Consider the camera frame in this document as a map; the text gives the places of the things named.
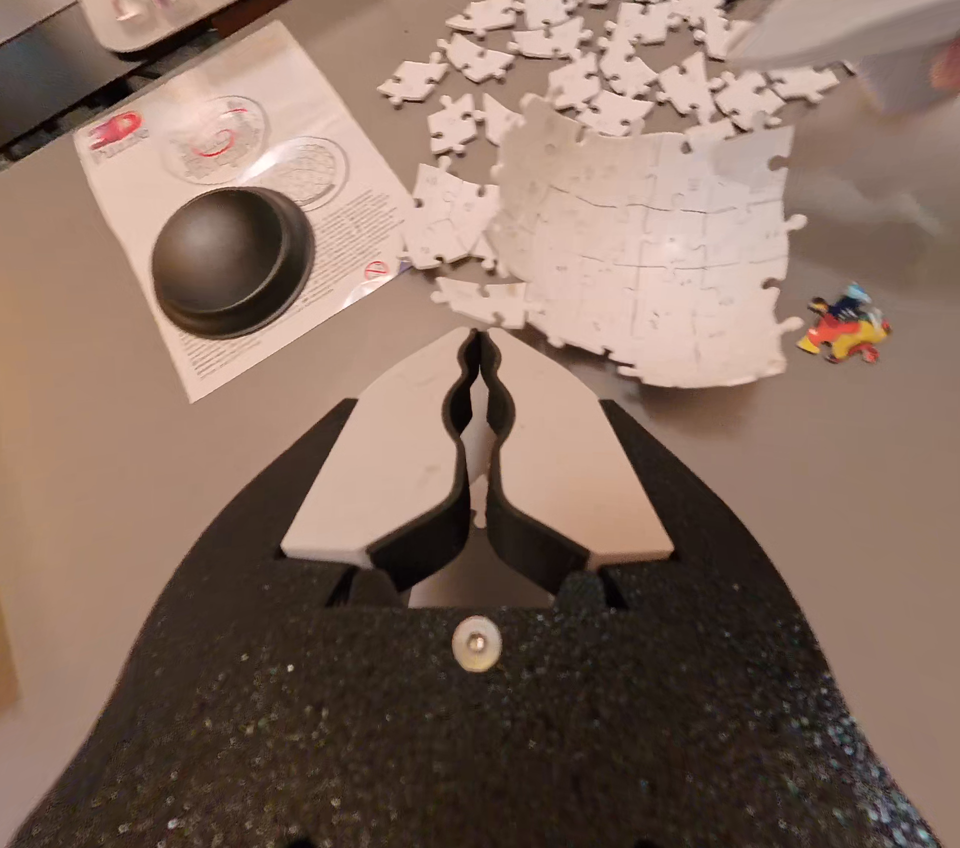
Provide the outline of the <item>black round puzzle stand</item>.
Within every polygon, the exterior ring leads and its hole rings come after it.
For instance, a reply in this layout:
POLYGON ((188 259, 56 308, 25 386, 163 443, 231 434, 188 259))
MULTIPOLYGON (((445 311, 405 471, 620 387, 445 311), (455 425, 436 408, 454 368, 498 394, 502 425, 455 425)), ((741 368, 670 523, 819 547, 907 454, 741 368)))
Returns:
POLYGON ((259 186, 192 198, 159 232, 150 256, 155 301, 176 328, 230 340, 263 330, 303 294, 316 254, 306 212, 259 186))

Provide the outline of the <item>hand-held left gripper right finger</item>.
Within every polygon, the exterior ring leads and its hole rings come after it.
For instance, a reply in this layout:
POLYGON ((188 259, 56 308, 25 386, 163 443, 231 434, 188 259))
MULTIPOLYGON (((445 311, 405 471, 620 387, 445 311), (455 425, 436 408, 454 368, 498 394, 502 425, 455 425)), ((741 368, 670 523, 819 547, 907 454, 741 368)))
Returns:
POLYGON ((670 539, 600 400, 506 330, 481 347, 495 435, 486 535, 523 578, 557 594, 568 576, 657 562, 670 539))

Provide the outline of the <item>narrow assembled white puzzle strip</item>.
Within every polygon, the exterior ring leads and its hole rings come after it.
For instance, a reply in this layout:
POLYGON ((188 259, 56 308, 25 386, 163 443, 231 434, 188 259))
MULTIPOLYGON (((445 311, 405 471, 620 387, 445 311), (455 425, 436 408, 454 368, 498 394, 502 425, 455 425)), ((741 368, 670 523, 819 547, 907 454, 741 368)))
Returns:
POLYGON ((458 278, 434 279, 430 299, 451 312, 471 318, 486 326, 504 330, 520 330, 528 320, 529 305, 524 282, 481 285, 458 278))

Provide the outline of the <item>pile of white puzzle pieces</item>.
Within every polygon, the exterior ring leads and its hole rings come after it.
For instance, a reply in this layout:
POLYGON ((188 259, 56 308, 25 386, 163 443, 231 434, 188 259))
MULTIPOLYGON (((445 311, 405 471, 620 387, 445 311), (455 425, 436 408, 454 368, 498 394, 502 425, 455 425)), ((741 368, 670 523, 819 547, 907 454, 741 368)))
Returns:
POLYGON ((788 103, 819 104, 833 66, 713 72, 752 27, 721 0, 473 0, 444 22, 429 58, 405 60, 377 86, 395 109, 424 103, 449 73, 503 83, 519 60, 560 63, 547 100, 593 132, 642 131, 655 105, 683 119, 691 141, 775 127, 788 103))

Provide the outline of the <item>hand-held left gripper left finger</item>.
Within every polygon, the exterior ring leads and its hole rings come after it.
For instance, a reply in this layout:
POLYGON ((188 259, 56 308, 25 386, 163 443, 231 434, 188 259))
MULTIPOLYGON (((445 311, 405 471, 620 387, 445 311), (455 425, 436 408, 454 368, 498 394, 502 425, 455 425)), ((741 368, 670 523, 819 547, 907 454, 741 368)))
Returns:
POLYGON ((349 405, 281 541, 290 559, 385 573, 410 590, 464 549, 471 498, 462 433, 481 334, 455 328, 397 362, 349 405))

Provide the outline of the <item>white instruction leaflet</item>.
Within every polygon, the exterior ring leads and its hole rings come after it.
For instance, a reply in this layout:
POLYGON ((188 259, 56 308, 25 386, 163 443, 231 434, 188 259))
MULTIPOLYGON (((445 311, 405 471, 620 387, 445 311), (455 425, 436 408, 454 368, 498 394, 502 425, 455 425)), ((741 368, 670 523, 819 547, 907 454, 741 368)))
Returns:
POLYGON ((274 21, 74 134, 101 213, 148 300, 190 403, 276 354, 402 269, 414 200, 327 77, 274 21), (315 238, 305 286, 269 326, 203 340, 153 287, 163 225, 193 197, 261 187, 301 209, 315 238))

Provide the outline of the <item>small assembled white puzzle section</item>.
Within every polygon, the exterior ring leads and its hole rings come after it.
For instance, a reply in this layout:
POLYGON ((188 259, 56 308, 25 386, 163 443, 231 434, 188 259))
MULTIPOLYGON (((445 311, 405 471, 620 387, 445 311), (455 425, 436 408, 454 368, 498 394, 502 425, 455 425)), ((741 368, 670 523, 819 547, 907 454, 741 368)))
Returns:
POLYGON ((488 229, 500 210, 499 186, 468 182, 454 174, 451 158, 417 168, 413 207, 400 229, 403 261, 419 270, 466 259, 487 271, 498 266, 488 229))

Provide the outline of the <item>large assembled white puzzle section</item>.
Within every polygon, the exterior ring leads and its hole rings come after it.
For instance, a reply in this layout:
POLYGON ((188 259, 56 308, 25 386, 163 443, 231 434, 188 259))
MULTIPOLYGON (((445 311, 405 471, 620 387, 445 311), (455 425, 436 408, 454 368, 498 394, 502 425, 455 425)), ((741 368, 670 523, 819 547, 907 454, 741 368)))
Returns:
POLYGON ((606 136, 528 94, 492 177, 486 237, 526 285, 528 322, 556 347, 609 358, 643 385, 744 386, 786 372, 777 315, 790 236, 794 126, 691 143, 606 136))

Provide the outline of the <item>colourful puzzle piece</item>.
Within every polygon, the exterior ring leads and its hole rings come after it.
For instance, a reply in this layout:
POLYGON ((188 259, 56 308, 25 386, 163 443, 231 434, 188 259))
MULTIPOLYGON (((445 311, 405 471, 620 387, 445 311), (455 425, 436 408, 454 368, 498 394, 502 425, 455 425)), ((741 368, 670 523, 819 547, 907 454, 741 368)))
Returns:
POLYGON ((833 364, 854 357, 876 363, 879 345, 892 334, 890 322, 856 281, 850 282, 833 302, 812 297, 807 310, 813 321, 796 342, 796 348, 833 364))

